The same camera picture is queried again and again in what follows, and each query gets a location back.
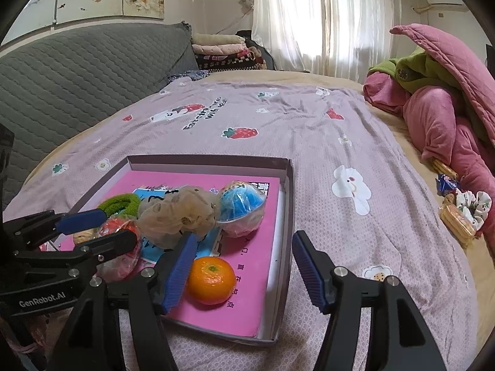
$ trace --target pink book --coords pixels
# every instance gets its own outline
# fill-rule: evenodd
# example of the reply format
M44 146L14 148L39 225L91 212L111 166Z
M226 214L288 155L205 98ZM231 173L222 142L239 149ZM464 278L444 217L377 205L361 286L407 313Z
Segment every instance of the pink book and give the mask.
M219 306L205 306L185 292L169 317L194 326L230 335L255 337L261 322L270 269L280 180L276 177L226 176L223 174L186 174L128 171L105 195L133 192L138 188L185 185L220 190L236 181L260 183L267 193L265 216L259 229L247 237L222 237L220 257L234 269L237 286L230 299ZM141 261L140 267L149 266Z

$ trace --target gray headboard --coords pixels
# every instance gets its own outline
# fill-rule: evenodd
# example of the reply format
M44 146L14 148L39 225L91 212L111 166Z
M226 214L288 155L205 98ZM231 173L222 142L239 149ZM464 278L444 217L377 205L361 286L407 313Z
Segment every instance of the gray headboard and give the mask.
M15 134L3 206L57 146L186 70L197 70L186 23L78 28L0 58L0 122Z

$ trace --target green fuzzy hair tie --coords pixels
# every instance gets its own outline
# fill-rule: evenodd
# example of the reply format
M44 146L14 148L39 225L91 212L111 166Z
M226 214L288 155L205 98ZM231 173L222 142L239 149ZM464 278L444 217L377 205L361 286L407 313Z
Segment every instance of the green fuzzy hair tie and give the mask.
M141 199L136 194L121 194L108 198L98 209L104 211L107 216L129 215L137 218L140 203Z

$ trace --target bed sheet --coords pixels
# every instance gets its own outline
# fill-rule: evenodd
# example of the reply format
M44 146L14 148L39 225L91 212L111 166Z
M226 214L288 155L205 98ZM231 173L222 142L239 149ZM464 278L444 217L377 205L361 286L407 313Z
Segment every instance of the bed sheet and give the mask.
M303 84L313 84L323 87L345 87L353 89L359 93L362 91L362 85L350 81L348 79L336 79L330 78L322 75L312 75L304 73L291 73L285 71L229 71L225 73L212 74L206 79L198 81L200 83L214 83L214 82L233 82L233 81L243 81L243 82L275 82L275 83L303 83ZM395 139L402 147L405 156L409 159L412 166L424 179L429 189L436 196L436 185L435 178L436 174L425 164L420 161L420 153L413 147L407 126L401 118L395 117L389 113L378 110L370 106L372 113L380 118L392 131ZM30 182L33 176L37 174L38 171L44 169L48 166L53 166L56 162L58 155L61 154L65 149L71 149L73 144L78 143L78 141L85 137L85 135L97 132L99 127L103 126L107 121L110 121L112 117L99 123L93 128L84 131L78 136L74 137L70 141L61 145L51 154L49 154L43 162L39 164L38 167L29 175L26 183ZM439 204L441 203L441 198L437 197ZM478 336L477 336L477 348L481 349L484 342L487 340L489 334L491 333L493 326L495 325L495 269L493 267L492 259L488 253L486 244L484 240L477 240L474 242L473 246L467 249L466 255L471 267L473 278L476 284L477 299L478 299L478 309L479 309L479 323L478 323Z

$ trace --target tangerine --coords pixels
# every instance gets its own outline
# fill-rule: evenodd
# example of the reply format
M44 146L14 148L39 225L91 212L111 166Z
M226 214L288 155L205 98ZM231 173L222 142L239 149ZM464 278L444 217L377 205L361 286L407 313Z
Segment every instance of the tangerine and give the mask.
M202 304L222 304L234 292L236 274L229 263L219 257L201 257L192 263L187 291Z

